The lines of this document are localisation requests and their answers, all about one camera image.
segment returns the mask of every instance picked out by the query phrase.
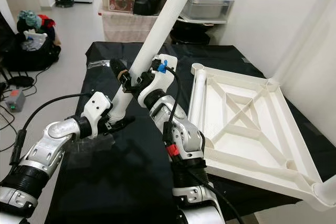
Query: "black cable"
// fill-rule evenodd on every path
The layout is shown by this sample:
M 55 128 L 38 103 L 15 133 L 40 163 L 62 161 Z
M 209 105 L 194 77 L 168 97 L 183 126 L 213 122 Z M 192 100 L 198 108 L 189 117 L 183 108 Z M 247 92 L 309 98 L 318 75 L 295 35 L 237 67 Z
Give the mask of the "black cable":
M 13 129 L 13 131 L 15 132 L 15 136 L 16 136 L 16 135 L 17 135 L 16 129 L 12 126 L 12 122 L 13 122 L 14 120 L 12 120 L 11 122 L 9 122 L 9 120 L 7 120 L 7 118 L 4 117 L 4 115 L 2 115 L 1 113 L 0 113 L 0 115 L 6 120 L 6 122 L 8 123 L 8 125 Z M 14 144 L 15 144 L 15 142 L 13 142 L 13 144 L 11 144 L 9 147 L 0 150 L 0 152 L 4 152 L 4 151 L 8 150 L 9 148 L 13 147 Z
M 37 93 L 37 87 L 33 84 L 33 86 L 31 86 L 31 88 L 32 87 L 34 87 L 35 88 L 35 91 L 33 92 L 33 93 L 31 93 L 31 94 L 28 94 L 28 95 L 25 95 L 25 97 L 29 97 L 29 96 L 31 96 L 31 95 L 33 95 L 33 94 L 36 94 Z
M 13 122 L 14 122 L 14 120 L 15 120 L 15 117 L 14 117 L 14 115 L 13 114 L 11 114 L 8 110 L 6 110 L 6 108 L 5 107 L 3 107 L 2 105 L 0 105 L 0 107 L 1 108 L 3 108 L 9 115 L 11 115 L 11 117 L 12 117 L 12 120 L 11 120 L 11 122 L 9 122 L 7 119 L 5 119 L 6 121 L 7 121 L 7 125 L 6 126 L 4 126 L 4 127 L 2 127 L 2 128 L 0 128 L 0 131 L 1 130 L 3 130 L 4 128 L 7 128 L 8 126 L 10 126 L 10 124 L 12 124 Z
M 53 103 L 53 102 L 57 102 L 57 101 L 60 101 L 60 100 L 63 100 L 63 99 L 67 99 L 67 98 L 71 98 L 71 97 L 83 97 L 83 96 L 91 96 L 90 93 L 79 93 L 79 94 L 69 94 L 69 95 L 63 95 L 61 97 L 58 97 L 58 98 L 54 98 L 44 104 L 42 104 L 40 107 L 38 107 L 31 115 L 30 117 L 28 118 L 28 120 L 26 121 L 25 125 L 23 126 L 22 130 L 26 130 L 29 123 L 32 121 L 32 119 L 34 118 L 34 116 L 41 110 L 43 109 L 45 106 Z
M 5 90 L 5 91 L 3 92 L 3 94 L 4 94 L 4 93 L 7 93 L 7 92 L 11 92 L 11 91 L 13 91 L 13 90 L 12 90 L 12 89 Z
M 22 89 L 22 91 L 26 91 L 26 90 L 28 90 L 28 89 L 31 89 L 32 87 L 34 87 L 35 86 L 35 84 L 37 83 L 37 77 L 41 74 L 41 73 L 43 73 L 43 72 L 45 72 L 45 71 L 47 71 L 48 69 L 50 68 L 50 66 L 49 67 L 47 67 L 46 69 L 44 69 L 44 70 L 42 70 L 42 71 L 40 71 L 39 73 L 37 73 L 36 75 L 35 75 L 35 80 L 34 80 L 34 83 L 29 87 L 29 88 L 26 88 L 26 89 Z
M 240 224 L 244 224 L 244 221 L 242 217 L 240 216 L 240 214 L 238 213 L 237 209 L 230 203 L 230 201 L 228 201 L 228 199 L 220 191 L 218 191 L 216 188 L 212 187 L 208 183 L 202 181 L 195 174 L 193 174 L 193 172 L 189 170 L 188 168 L 185 167 L 185 169 L 192 177 L 194 177 L 195 180 L 197 180 L 200 184 L 202 184 L 204 187 L 212 191 L 217 197 L 221 198 L 225 203 L 227 203 L 227 205 L 232 209 L 233 213 L 235 214 L 238 222 Z
M 2 98 L 0 99 L 0 102 L 5 101 L 6 98 L 7 98 L 6 96 L 2 95 Z
M 181 95 L 181 90 L 182 90 L 182 85 L 181 85 L 181 81 L 180 78 L 178 77 L 178 75 L 174 72 L 173 69 L 169 68 L 169 67 L 165 67 L 166 70 L 168 70 L 170 73 L 172 73 L 177 81 L 177 85 L 178 85 L 178 90 L 177 90 L 177 94 L 176 94 L 176 98 L 175 98 L 175 103 L 172 109 L 172 112 L 170 114 L 169 120 L 168 122 L 172 122 L 173 120 L 173 116 L 175 114 L 175 110 L 177 107 L 177 103 L 179 100 L 179 97 Z M 244 221 L 242 220 L 240 214 L 238 213 L 237 209 L 230 203 L 230 201 L 228 201 L 228 199 L 226 197 L 224 197 L 223 194 L 221 194 L 220 191 L 218 191 L 217 189 L 215 189 L 214 187 L 212 187 L 211 185 L 209 185 L 208 183 L 202 181 L 200 178 L 198 178 L 195 174 L 193 174 L 193 172 L 191 170 L 189 170 L 187 167 L 185 167 L 186 171 L 192 176 L 194 177 L 195 180 L 197 180 L 200 184 L 202 184 L 204 187 L 208 188 L 210 191 L 212 191 L 217 197 L 221 198 L 225 203 L 227 203 L 227 205 L 232 209 L 232 211 L 234 212 L 238 222 L 240 224 L 244 224 Z
M 25 125 L 23 126 L 23 128 L 21 130 L 18 131 L 17 137 L 15 139 L 15 143 L 14 143 L 14 148 L 12 151 L 12 156 L 10 157 L 10 165 L 12 165 L 12 170 L 15 169 L 15 167 L 17 166 L 17 164 L 19 163 L 20 160 L 20 156 L 21 156 L 21 149 L 22 146 L 24 145 L 25 142 L 25 137 L 26 137 L 26 133 L 27 133 L 27 127 L 29 125 L 29 123 L 32 121 L 32 119 L 34 118 L 34 116 L 40 111 L 42 110 L 44 107 L 46 107 L 47 105 L 53 103 L 53 102 L 57 102 L 66 98 L 72 98 L 72 97 L 82 97 L 82 96 L 92 96 L 91 93 L 79 93 L 79 94 L 69 94 L 69 95 L 63 95 L 61 97 L 58 98 L 54 98 L 44 104 L 42 104 L 40 107 L 38 107 L 28 118 L 28 120 L 26 121 Z
M 169 116 L 169 119 L 168 119 L 168 122 L 172 122 L 173 121 L 173 117 L 174 117 L 174 114 L 175 114 L 175 110 L 176 110 L 176 107 L 177 107 L 177 104 L 179 102 L 179 98 L 180 98 L 180 95 L 181 95 L 181 90 L 182 90 L 182 85 L 181 85 L 181 81 L 180 81 L 180 78 L 178 77 L 178 75 L 175 73 L 175 71 L 170 68 L 170 67 L 165 67 L 166 70 L 168 70 L 170 73 L 173 74 L 173 76 L 175 77 L 176 81 L 177 81 L 177 94 L 176 94 L 176 98 L 175 98 L 175 103 L 174 103 L 174 106 L 173 106 L 173 109 L 171 111 L 171 114 Z

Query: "tiled floor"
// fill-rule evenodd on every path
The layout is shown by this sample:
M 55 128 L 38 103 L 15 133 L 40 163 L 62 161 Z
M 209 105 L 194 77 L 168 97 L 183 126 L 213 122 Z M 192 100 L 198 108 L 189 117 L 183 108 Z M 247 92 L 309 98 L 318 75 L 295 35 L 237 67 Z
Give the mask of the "tiled floor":
M 85 52 L 92 42 L 104 41 L 101 16 L 97 14 L 100 4 L 101 0 L 94 0 L 92 4 L 75 4 L 72 8 L 64 9 L 53 7 L 50 11 L 41 12 L 55 20 L 56 31 L 62 43 L 62 51 L 59 61 L 39 75 L 36 84 L 37 93 L 27 97 L 23 111 L 15 114 L 13 126 L 17 130 L 23 126 L 30 114 L 42 103 L 61 95 L 80 92 L 86 73 Z M 25 93 L 29 94 L 33 91 L 34 88 L 25 91 Z M 73 115 L 77 100 L 73 98 L 56 102 L 40 111 L 28 127 L 22 153 L 26 153 L 39 140 L 42 130 L 47 124 L 61 121 Z M 5 124 L 6 122 L 0 117 L 0 125 Z M 10 127 L 1 130 L 0 149 L 11 145 L 14 139 L 15 135 Z M 0 153 L 0 179 L 3 179 L 9 171 L 8 161 L 11 150 Z M 39 198 L 39 207 L 30 218 L 31 223 L 44 223 L 57 174 L 58 171 L 55 172 L 53 178 L 43 190 Z

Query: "green fabric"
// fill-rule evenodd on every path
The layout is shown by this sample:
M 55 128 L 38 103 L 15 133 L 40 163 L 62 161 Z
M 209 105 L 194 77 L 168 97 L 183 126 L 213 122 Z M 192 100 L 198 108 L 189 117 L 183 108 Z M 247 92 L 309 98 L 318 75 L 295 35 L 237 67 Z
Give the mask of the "green fabric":
M 42 25 L 42 19 L 36 15 L 32 10 L 22 10 L 18 18 L 22 18 L 26 20 L 27 26 L 35 27 L 36 29 L 39 29 Z

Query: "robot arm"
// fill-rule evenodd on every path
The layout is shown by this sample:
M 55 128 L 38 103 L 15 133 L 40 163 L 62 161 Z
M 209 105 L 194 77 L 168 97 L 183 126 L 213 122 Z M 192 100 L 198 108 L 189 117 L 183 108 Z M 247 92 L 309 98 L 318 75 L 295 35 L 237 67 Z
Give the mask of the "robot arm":
M 102 117 L 111 107 L 110 100 L 96 92 L 86 103 L 81 117 L 50 123 L 42 138 L 22 157 L 0 184 L 0 220 L 4 224 L 26 223 L 38 204 L 42 189 L 55 172 L 71 141 L 95 138 Z M 24 138 L 19 131 L 17 138 Z
M 204 136 L 178 104 L 171 118 L 175 100 L 165 92 L 174 76 L 165 71 L 167 65 L 176 69 L 177 59 L 169 55 L 154 57 L 149 70 L 132 86 L 131 75 L 122 62 L 110 62 L 123 92 L 132 93 L 140 106 L 148 108 L 149 116 L 163 135 L 173 172 L 179 223 L 225 223 L 216 195 L 203 184 L 209 184 L 203 159 Z
M 151 68 L 137 79 L 136 86 L 132 86 L 131 76 L 121 62 L 112 60 L 110 65 L 123 91 L 131 93 L 142 107 L 149 109 L 149 116 L 162 132 L 173 172 L 173 196 L 179 208 L 177 220 L 180 223 L 224 223 L 215 194 L 203 184 L 208 184 L 203 159 L 205 139 L 178 104 L 171 116 L 175 100 L 165 92 L 174 76 L 165 72 L 167 63 L 176 69 L 175 57 L 155 57 Z M 98 133 L 114 132 L 129 123 L 109 123 L 107 114 L 111 107 L 110 100 L 96 92 L 86 103 L 81 117 L 54 122 L 44 129 L 42 138 L 0 184 L 2 223 L 26 223 L 71 141 L 93 139 Z

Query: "black tablecloth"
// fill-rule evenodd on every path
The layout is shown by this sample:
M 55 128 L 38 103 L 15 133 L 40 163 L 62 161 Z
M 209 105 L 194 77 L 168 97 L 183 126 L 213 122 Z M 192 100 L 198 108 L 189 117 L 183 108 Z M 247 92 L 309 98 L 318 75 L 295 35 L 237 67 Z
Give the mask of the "black tablecloth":
M 129 68 L 141 43 L 95 42 L 87 52 L 87 63 L 122 59 Z M 182 81 L 180 105 L 187 112 L 193 75 L 191 64 L 263 77 L 234 46 L 164 45 L 160 53 L 178 58 L 177 74 Z M 109 67 L 87 70 L 82 92 L 101 91 L 112 99 L 119 83 Z M 176 94 L 175 82 L 167 93 Z M 87 98 L 78 102 L 76 114 Z M 336 148 L 290 103 L 322 180 L 336 174 Z M 111 136 L 73 143 L 61 164 L 47 223 L 172 223 L 172 174 L 161 133 L 134 99 L 127 109 L 136 121 Z M 209 175 L 243 216 L 255 211 L 293 204 L 299 199 L 277 194 L 232 180 Z M 225 219 L 233 218 L 219 201 Z

